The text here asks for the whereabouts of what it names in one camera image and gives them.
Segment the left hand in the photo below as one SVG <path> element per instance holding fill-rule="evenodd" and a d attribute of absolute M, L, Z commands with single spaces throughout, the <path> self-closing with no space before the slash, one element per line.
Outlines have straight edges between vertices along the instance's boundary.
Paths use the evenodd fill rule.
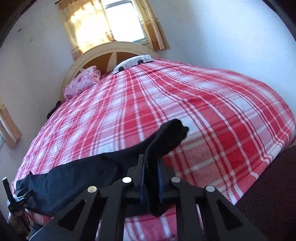
<path fill-rule="evenodd" d="M 15 213 L 9 213 L 8 224 L 16 233 L 24 237 L 27 237 L 31 231 L 29 226 L 30 220 L 25 209 Z"/>

